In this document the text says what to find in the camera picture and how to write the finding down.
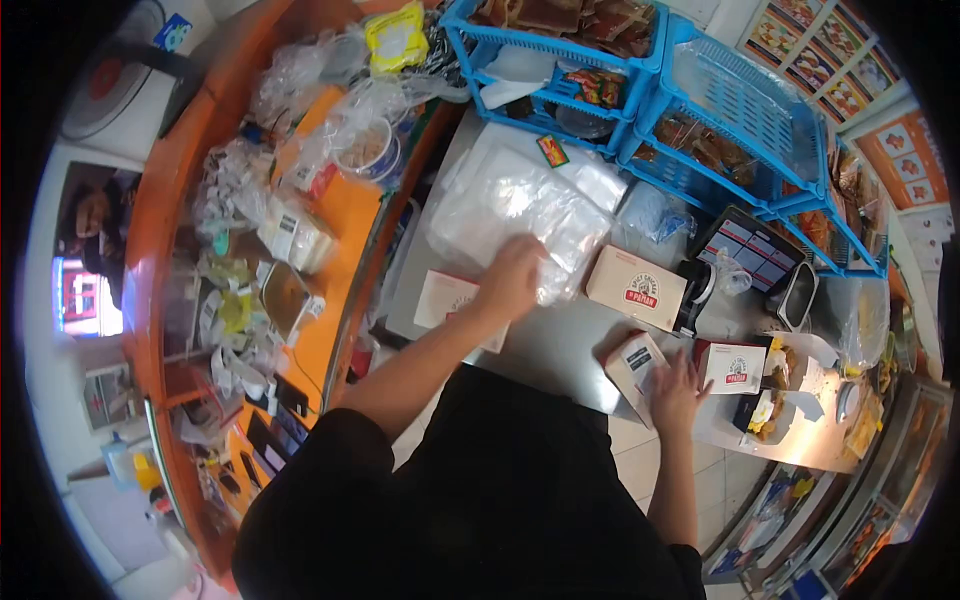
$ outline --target label sticker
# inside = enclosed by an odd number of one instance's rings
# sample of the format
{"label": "label sticker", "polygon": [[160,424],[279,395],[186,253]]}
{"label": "label sticker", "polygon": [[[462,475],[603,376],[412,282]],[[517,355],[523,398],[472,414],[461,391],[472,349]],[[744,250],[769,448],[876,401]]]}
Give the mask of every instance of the label sticker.
{"label": "label sticker", "polygon": [[638,273],[623,292],[623,299],[650,309],[660,301],[660,283],[649,273]]}
{"label": "label sticker", "polygon": [[567,164],[570,159],[566,157],[563,146],[553,135],[545,135],[537,138],[537,146],[546,158],[550,168],[556,169],[559,166]]}

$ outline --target white paper box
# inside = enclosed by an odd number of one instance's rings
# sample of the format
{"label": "white paper box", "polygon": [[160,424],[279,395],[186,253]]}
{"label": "white paper box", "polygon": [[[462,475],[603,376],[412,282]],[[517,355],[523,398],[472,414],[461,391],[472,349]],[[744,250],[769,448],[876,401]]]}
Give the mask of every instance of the white paper box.
{"label": "white paper box", "polygon": [[604,372],[639,415],[647,429],[653,431],[650,416],[650,371],[665,365],[666,358],[648,333],[640,333],[617,348],[604,363]]}
{"label": "white paper box", "polygon": [[607,246],[600,251],[590,274],[587,298],[664,331],[672,331],[685,288],[683,277]]}
{"label": "white paper box", "polygon": [[711,394],[756,394],[760,391],[765,346],[745,346],[697,340],[693,360],[700,375],[700,385],[711,379]]}
{"label": "white paper box", "polygon": [[[417,312],[414,314],[414,324],[433,329],[470,304],[479,289],[480,286],[472,281],[444,275],[432,269],[427,271],[420,301],[417,303]],[[504,325],[496,335],[481,344],[480,348],[499,354],[503,349],[503,342],[507,339],[509,327],[509,324]]]}

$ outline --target sign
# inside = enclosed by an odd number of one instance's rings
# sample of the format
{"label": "sign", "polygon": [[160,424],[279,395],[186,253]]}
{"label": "sign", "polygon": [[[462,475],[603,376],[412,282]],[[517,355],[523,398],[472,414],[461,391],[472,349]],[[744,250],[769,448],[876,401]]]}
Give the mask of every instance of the sign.
{"label": "sign", "polygon": [[856,138],[900,210],[949,201],[940,149],[917,109]]}

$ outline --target spicy chicken pak pamam logo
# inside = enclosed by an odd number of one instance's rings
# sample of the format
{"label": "spicy chicken pak pamam logo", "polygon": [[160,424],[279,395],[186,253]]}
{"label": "spicy chicken pak pamam logo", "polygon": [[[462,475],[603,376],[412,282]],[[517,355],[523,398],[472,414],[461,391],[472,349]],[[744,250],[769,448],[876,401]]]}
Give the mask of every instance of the spicy chicken pak pamam logo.
{"label": "spicy chicken pak pamam logo", "polygon": [[657,302],[660,301],[660,283],[649,273],[638,273],[623,291],[623,299],[647,308],[657,308]]}
{"label": "spicy chicken pak pamam logo", "polygon": [[747,359],[743,356],[735,356],[727,368],[727,385],[732,383],[743,383],[747,380]]}

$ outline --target yellow package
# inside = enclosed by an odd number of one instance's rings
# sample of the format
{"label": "yellow package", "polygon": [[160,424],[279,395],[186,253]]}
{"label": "yellow package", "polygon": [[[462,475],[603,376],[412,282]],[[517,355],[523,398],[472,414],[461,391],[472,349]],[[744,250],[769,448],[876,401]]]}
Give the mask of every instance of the yellow package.
{"label": "yellow package", "polygon": [[430,44],[423,34],[423,4],[410,2],[402,9],[372,18],[364,27],[374,73],[397,72],[420,64]]}

